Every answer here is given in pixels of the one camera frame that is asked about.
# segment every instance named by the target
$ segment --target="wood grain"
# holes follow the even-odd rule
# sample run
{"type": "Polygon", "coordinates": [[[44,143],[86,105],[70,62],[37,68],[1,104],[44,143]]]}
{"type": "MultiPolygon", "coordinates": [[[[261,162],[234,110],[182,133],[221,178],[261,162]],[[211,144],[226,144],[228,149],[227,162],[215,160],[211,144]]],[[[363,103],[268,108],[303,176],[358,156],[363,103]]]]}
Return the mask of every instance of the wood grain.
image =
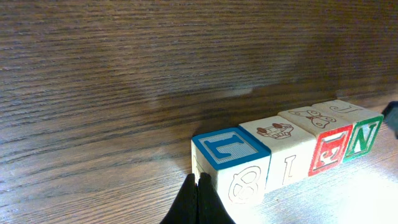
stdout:
{"type": "MultiPolygon", "coordinates": [[[[336,98],[376,111],[398,99],[393,1],[4,0],[0,11],[3,223],[157,223],[190,172],[192,135],[336,98]]],[[[250,217],[392,223],[397,164],[382,126],[366,157],[267,194],[250,217]]]]}

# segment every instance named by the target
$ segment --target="green border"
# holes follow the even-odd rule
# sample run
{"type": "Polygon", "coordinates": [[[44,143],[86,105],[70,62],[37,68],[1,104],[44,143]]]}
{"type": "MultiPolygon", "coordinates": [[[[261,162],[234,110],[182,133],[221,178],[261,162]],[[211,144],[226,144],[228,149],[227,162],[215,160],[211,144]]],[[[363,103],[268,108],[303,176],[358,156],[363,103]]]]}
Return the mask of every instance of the green border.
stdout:
{"type": "Polygon", "coordinates": [[[353,159],[356,159],[358,157],[364,156],[364,155],[368,154],[371,151],[373,143],[374,143],[374,140],[376,139],[377,134],[379,133],[379,129],[380,129],[381,123],[383,122],[383,118],[384,118],[383,115],[380,115],[380,116],[377,116],[375,118],[367,119],[367,120],[360,121],[360,122],[356,123],[356,125],[355,125],[355,127],[353,129],[353,133],[351,135],[351,139],[349,140],[348,147],[347,147],[347,150],[346,150],[346,154],[344,155],[343,162],[348,162],[350,160],[353,160],[353,159]],[[357,128],[359,126],[364,125],[364,124],[373,123],[373,122],[376,122],[376,121],[379,122],[379,125],[376,127],[376,132],[374,133],[373,139],[371,140],[371,143],[370,143],[369,147],[367,149],[361,151],[361,152],[357,152],[357,153],[354,153],[354,154],[348,156],[347,155],[347,152],[349,151],[348,149],[350,149],[351,147],[354,147],[354,146],[352,146],[352,144],[354,144],[354,140],[355,140],[355,139],[353,139],[353,136],[356,133],[357,128]]]}

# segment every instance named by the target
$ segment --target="green block face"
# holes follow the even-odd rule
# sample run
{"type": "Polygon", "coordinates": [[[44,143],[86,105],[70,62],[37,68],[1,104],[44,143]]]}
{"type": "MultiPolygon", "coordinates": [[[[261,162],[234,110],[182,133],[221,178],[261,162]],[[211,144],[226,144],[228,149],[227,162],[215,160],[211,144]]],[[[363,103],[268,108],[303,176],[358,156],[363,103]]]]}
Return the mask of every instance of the green block face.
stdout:
{"type": "Polygon", "coordinates": [[[377,116],[356,123],[343,162],[348,162],[370,152],[382,121],[383,116],[377,116]]]}

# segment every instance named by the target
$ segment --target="blue block face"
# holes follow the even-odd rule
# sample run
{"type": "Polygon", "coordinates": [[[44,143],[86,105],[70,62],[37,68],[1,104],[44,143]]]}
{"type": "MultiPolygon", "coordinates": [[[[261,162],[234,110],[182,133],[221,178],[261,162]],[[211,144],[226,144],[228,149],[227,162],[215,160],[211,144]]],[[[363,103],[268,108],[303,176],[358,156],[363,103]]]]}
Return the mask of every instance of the blue block face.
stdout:
{"type": "Polygon", "coordinates": [[[238,128],[200,134],[194,136],[192,141],[215,170],[270,156],[271,151],[238,128]]]}

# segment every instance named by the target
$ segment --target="letter block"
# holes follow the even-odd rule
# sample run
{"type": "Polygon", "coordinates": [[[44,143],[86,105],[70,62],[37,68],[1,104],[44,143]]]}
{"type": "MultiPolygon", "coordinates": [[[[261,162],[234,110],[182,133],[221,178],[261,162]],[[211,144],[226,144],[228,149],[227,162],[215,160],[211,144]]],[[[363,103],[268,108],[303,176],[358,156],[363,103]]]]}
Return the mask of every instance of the letter block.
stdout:
{"type": "Polygon", "coordinates": [[[383,121],[382,114],[341,100],[317,103],[312,106],[353,124],[353,133],[343,162],[348,162],[370,152],[383,121]]]}
{"type": "Polygon", "coordinates": [[[224,206],[262,201],[270,161],[268,148],[239,128],[228,128],[192,138],[192,171],[211,175],[224,206]]]}
{"type": "Polygon", "coordinates": [[[317,139],[308,176],[319,174],[342,162],[353,130],[351,123],[311,106],[282,111],[278,115],[317,139]]]}
{"type": "Polygon", "coordinates": [[[314,135],[280,116],[243,123],[239,128],[271,150],[266,193],[308,177],[314,135]]]}

